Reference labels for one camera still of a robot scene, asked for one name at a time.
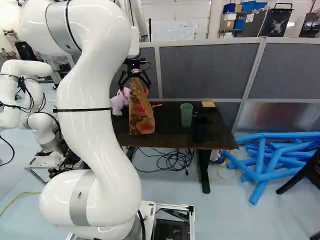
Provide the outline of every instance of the yellow sticky note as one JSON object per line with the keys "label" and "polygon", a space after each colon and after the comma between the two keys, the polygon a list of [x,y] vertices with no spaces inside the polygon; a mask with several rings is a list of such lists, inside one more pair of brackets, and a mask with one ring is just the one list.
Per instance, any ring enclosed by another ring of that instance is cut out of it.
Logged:
{"label": "yellow sticky note", "polygon": [[204,108],[214,108],[216,107],[215,103],[213,101],[203,101],[202,106]]}

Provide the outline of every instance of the black table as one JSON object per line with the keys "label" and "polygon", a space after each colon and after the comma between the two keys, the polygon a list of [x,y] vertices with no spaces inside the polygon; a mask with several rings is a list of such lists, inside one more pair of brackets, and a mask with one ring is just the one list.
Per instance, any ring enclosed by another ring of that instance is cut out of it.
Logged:
{"label": "black table", "polygon": [[201,102],[190,102],[193,111],[204,116],[208,123],[204,141],[193,141],[193,128],[181,126],[180,105],[184,102],[151,102],[152,105],[163,104],[153,109],[155,131],[152,134],[129,134],[129,109],[122,109],[122,116],[112,116],[112,124],[116,138],[121,146],[130,146],[127,156],[132,159],[135,147],[196,149],[200,168],[202,191],[210,193],[208,166],[211,150],[233,150],[238,144],[231,131],[223,122],[217,107],[203,107]]}

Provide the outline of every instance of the blue bin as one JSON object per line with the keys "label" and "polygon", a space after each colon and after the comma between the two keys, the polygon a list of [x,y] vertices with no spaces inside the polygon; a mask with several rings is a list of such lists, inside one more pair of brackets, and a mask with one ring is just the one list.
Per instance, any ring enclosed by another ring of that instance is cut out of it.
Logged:
{"label": "blue bin", "polygon": [[223,13],[234,13],[236,10],[236,4],[235,3],[228,3],[223,6]]}
{"label": "blue bin", "polygon": [[255,10],[256,1],[246,1],[242,2],[242,12],[252,12]]}
{"label": "blue bin", "polygon": [[254,5],[255,10],[263,9],[267,5],[267,2],[256,2]]}
{"label": "blue bin", "polygon": [[235,21],[234,29],[244,29],[245,27],[245,20],[238,19]]}

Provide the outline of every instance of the plush toy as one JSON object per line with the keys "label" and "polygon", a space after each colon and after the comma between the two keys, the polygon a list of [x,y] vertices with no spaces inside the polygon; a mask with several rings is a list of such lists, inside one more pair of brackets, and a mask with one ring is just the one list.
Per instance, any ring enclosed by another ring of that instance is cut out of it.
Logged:
{"label": "plush toy", "polygon": [[123,91],[124,95],[119,89],[116,96],[111,98],[112,114],[115,116],[122,116],[121,109],[124,106],[129,106],[130,88],[124,87]]}

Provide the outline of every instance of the whiteboard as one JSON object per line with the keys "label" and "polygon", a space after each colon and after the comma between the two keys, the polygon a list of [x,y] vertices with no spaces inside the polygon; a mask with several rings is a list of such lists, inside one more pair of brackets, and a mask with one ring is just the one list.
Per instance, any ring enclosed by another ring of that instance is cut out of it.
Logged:
{"label": "whiteboard", "polygon": [[151,22],[153,42],[194,40],[198,24],[192,20],[167,20]]}

